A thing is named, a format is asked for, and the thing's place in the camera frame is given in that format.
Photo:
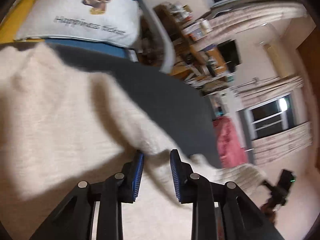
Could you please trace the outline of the person right hand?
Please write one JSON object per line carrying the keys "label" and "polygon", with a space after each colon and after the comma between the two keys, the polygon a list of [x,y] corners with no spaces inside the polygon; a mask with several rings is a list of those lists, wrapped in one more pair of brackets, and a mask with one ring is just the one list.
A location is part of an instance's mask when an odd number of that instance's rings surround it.
{"label": "person right hand", "polygon": [[273,224],[276,223],[276,211],[274,210],[275,205],[271,200],[268,200],[265,204],[260,207],[260,211],[265,217]]}

